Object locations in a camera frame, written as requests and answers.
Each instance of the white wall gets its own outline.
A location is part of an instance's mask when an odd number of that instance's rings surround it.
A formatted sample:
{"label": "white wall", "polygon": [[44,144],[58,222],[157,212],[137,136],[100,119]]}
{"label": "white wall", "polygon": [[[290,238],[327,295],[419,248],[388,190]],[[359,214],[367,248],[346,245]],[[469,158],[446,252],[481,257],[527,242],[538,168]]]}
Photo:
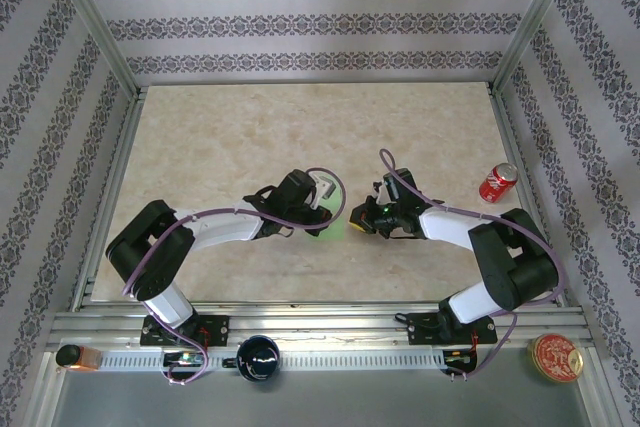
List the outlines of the white wall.
{"label": "white wall", "polygon": [[531,0],[95,0],[141,85],[492,80]]}
{"label": "white wall", "polygon": [[639,0],[554,0],[504,101],[575,300],[640,424]]}
{"label": "white wall", "polygon": [[69,307],[127,99],[70,0],[0,0],[0,425]]}

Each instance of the small jar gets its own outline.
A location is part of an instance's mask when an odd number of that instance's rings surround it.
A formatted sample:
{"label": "small jar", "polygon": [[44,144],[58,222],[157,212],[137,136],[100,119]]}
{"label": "small jar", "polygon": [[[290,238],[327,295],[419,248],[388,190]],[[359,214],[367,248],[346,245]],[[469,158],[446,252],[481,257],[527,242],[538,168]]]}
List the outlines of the small jar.
{"label": "small jar", "polygon": [[95,371],[100,368],[102,352],[79,345],[63,345],[56,354],[56,363],[65,369]]}
{"label": "small jar", "polygon": [[541,335],[529,344],[528,350],[538,372],[552,382],[574,382],[582,374],[582,354],[562,335]]}

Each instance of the red can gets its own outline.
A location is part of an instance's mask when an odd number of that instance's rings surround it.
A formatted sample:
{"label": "red can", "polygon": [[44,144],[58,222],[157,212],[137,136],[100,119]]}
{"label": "red can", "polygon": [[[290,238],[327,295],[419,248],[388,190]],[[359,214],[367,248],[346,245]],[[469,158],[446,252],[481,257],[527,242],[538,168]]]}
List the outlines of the red can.
{"label": "red can", "polygon": [[518,169],[511,164],[496,165],[480,185],[480,197],[487,202],[496,203],[518,182]]}

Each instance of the beige marble surface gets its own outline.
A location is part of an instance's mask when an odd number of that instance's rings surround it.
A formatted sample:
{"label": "beige marble surface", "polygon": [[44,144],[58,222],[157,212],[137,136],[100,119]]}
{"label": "beige marble surface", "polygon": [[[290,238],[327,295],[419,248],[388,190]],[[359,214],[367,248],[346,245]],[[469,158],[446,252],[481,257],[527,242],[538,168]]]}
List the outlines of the beige marble surface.
{"label": "beige marble surface", "polygon": [[[484,84],[174,86],[149,89],[111,224],[112,239],[147,202],[226,207],[292,169],[324,166],[348,190],[326,238],[303,232],[232,242],[189,256],[177,282],[192,300],[439,300],[480,279],[471,252],[442,242],[385,241],[346,224],[390,149],[419,188],[451,205],[497,206],[478,186],[505,161]],[[123,300],[104,260],[93,300]]]}

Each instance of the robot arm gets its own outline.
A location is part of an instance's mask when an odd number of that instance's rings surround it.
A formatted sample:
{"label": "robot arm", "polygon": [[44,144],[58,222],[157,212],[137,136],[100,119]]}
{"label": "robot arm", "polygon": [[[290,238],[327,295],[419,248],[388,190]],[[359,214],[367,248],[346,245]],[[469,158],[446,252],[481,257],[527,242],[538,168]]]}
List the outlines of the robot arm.
{"label": "robot arm", "polygon": [[[415,187],[407,169],[396,171]],[[501,215],[541,237],[522,209]],[[498,222],[436,209],[419,199],[391,175],[374,183],[374,193],[356,207],[350,223],[368,234],[391,237],[401,228],[413,238],[442,240],[473,251],[482,282],[439,304],[439,341],[456,338],[456,331],[500,311],[512,311],[558,283],[558,272],[542,248],[521,233]]]}
{"label": "robot arm", "polygon": [[[229,213],[198,218],[194,210],[174,210],[163,200],[156,200],[149,203],[109,244],[106,255],[127,282],[151,249],[152,239],[157,240],[176,222],[192,218],[173,230],[159,245],[133,282],[131,295],[182,335],[199,340],[203,319],[173,281],[186,256],[224,242],[256,240],[280,232],[281,224],[266,220],[259,214],[304,225],[326,222],[332,214],[318,204],[334,191],[335,185],[324,176],[294,170],[278,187],[268,186],[254,195],[245,196],[233,208],[227,209]],[[258,215],[242,212],[256,212]],[[317,236],[321,230],[306,232]]]}

